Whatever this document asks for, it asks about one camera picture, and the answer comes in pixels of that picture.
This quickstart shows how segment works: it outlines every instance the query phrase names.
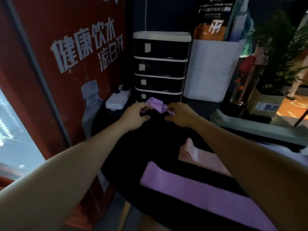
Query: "black drawer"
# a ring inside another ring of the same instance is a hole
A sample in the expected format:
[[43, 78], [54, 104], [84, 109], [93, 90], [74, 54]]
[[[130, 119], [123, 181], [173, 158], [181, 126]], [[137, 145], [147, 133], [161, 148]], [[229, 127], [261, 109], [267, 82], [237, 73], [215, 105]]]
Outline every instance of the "black drawer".
[[173, 93], [173, 92], [162, 92], [162, 91], [152, 91], [152, 90], [143, 90], [136, 89], [136, 101], [137, 102], [146, 102], [149, 98], [154, 97], [164, 102], [165, 105], [168, 105], [172, 102], [180, 102], [182, 97], [182, 92]]
[[188, 59], [191, 35], [188, 32], [134, 33], [134, 55], [146, 58]]
[[185, 77], [166, 77], [156, 75], [135, 74], [135, 86], [138, 89], [181, 92]]
[[140, 58], [134, 56], [134, 72], [136, 74], [158, 75], [169, 77], [185, 77], [186, 60]]

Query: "green leaves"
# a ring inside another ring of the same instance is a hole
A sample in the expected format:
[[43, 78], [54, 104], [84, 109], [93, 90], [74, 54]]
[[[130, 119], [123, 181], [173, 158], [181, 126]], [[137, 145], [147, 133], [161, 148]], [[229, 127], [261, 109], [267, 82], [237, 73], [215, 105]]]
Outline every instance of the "green leaves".
[[293, 60], [308, 46], [308, 27], [296, 30], [289, 15], [277, 10], [266, 23], [256, 27], [253, 37], [269, 58], [258, 86], [261, 90], [266, 88], [267, 93], [280, 94], [288, 83], [295, 81], [296, 74], [306, 68], [291, 69]]

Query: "white power strip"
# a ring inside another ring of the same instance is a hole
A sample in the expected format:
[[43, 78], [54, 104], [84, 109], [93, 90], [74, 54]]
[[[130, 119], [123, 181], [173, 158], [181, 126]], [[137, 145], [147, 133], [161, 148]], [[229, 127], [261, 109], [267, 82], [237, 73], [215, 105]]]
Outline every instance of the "white power strip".
[[119, 86], [119, 93], [114, 92], [106, 101], [106, 108], [111, 111], [121, 110], [124, 108], [129, 96], [131, 95], [131, 89], [129, 91], [123, 91], [122, 86]]

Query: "white cable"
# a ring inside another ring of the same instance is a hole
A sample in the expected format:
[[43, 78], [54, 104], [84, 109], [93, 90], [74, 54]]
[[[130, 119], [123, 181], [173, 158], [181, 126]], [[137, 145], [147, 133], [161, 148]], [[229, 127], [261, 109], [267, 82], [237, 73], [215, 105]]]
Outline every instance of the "white cable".
[[144, 30], [147, 30], [147, 5], [148, 0], [145, 0], [145, 10], [144, 10]]

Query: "brown plant pot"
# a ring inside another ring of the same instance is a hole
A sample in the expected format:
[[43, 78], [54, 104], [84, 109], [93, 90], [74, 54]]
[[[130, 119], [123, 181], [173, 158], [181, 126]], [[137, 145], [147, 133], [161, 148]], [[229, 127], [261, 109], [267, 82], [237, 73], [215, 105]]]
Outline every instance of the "brown plant pot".
[[254, 89], [247, 103], [247, 111], [249, 114], [274, 117], [279, 109], [284, 95], [264, 95], [258, 89]]

